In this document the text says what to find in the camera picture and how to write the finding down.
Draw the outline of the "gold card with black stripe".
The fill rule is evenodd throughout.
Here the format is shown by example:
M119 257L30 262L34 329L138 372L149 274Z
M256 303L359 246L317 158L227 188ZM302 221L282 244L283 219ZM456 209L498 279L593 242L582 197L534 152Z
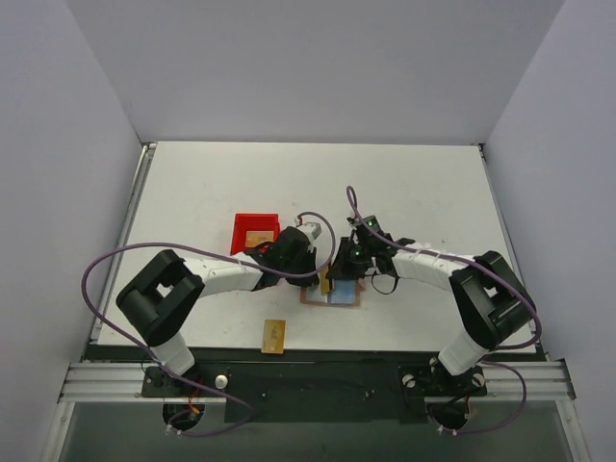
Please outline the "gold card with black stripe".
M327 277L329 269L324 269L320 273L320 293L322 296L328 296L334 288L333 281Z

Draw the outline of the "tan leather card holder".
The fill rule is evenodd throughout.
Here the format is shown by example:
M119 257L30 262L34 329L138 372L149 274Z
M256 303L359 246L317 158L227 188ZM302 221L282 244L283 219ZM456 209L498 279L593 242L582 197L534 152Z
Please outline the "tan leather card holder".
M365 285L362 280L337 280L328 293L323 292L320 285L302 288L299 293L299 303L328 308L358 308L361 305L363 292Z

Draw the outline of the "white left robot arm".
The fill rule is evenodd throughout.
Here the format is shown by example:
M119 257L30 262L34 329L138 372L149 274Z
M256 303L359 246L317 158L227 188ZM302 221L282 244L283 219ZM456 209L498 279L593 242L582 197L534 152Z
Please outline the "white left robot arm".
M164 384L176 396L192 393L198 382L193 354L180 329L196 302L208 295L255 292L278 283L270 270L297 275L316 269L314 241L321 226L289 226L272 243L231 257L183 259L162 250L120 291L115 304L167 370Z

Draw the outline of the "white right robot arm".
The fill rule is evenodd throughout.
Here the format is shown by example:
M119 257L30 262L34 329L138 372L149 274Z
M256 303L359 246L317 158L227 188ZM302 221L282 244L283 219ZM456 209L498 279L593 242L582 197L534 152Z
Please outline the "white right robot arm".
M392 277L394 288L401 279L414 280L452 294L462 330L430 369L436 391L454 392L468 370L535 320L531 297L498 252L447 254L411 239L394 241L374 216L347 222L350 235L341 238L328 279L356 281L377 274Z

